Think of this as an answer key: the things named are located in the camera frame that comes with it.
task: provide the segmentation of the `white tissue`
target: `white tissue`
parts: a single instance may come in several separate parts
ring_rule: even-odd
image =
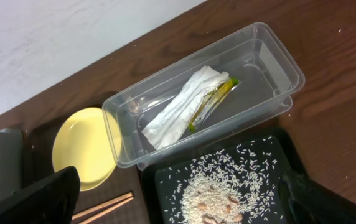
[[[195,72],[180,93],[161,111],[142,133],[155,149],[161,149],[183,135],[203,97],[229,80],[227,72],[219,73],[209,66]]]

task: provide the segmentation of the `wooden chopstick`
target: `wooden chopstick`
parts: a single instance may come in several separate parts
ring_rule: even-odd
[[[126,193],[126,194],[124,194],[124,195],[122,195],[122,196],[120,196],[120,197],[116,197],[116,198],[114,198],[114,199],[111,199],[111,200],[109,200],[109,201],[107,201],[107,202],[103,202],[102,204],[100,204],[100,205],[97,205],[97,206],[95,206],[95,207],[92,207],[92,208],[89,208],[89,209],[87,209],[87,210],[85,210],[85,211],[82,211],[82,212],[80,212],[80,213],[77,213],[77,214],[75,214],[73,217],[72,217],[72,220],[75,220],[76,218],[80,218],[80,217],[82,217],[82,216],[84,216],[84,215],[86,215],[86,214],[89,214],[89,213],[91,213],[91,212],[95,212],[95,211],[97,211],[97,210],[99,210],[99,209],[101,209],[101,208],[105,208],[105,207],[107,207],[107,206],[109,206],[109,205],[112,205],[112,204],[114,204],[114,203],[117,203],[117,202],[120,202],[120,201],[122,201],[122,200],[125,200],[125,199],[127,199],[127,198],[130,198],[130,197],[132,197],[133,196],[133,193]]]
[[[90,223],[90,222],[96,220],[97,218],[100,218],[100,217],[102,217],[103,215],[106,215],[107,213],[113,211],[114,209],[116,209],[116,208],[118,208],[118,207],[124,205],[125,203],[129,202],[129,201],[132,200],[132,199],[134,199],[134,197],[130,197],[130,198],[126,199],[126,200],[123,200],[122,202],[120,202],[120,203],[118,203],[118,204],[116,204],[116,205],[114,205],[114,206],[112,206],[112,207],[110,207],[110,208],[108,208],[108,209],[106,209],[106,210],[104,210],[104,211],[102,211],[102,212],[100,212],[100,213],[98,213],[98,214],[92,216],[92,217],[89,218],[89,219],[84,220],[83,222],[80,222],[79,224],[87,224],[87,223]]]

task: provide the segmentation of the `dark wood surface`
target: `dark wood surface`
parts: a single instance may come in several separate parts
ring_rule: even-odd
[[[291,135],[311,178],[356,203],[354,0],[208,0],[0,115],[0,129],[29,133],[101,103],[253,22],[274,30],[306,76],[279,124]]]

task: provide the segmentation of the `white surface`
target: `white surface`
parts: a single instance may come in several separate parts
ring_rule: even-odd
[[[0,114],[205,0],[1,0]]]

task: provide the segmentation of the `yellow bowl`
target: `yellow bowl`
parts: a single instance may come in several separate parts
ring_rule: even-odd
[[[75,166],[81,191],[94,189],[110,176],[116,163],[101,109],[77,111],[64,122],[55,138],[52,165],[55,172]]]

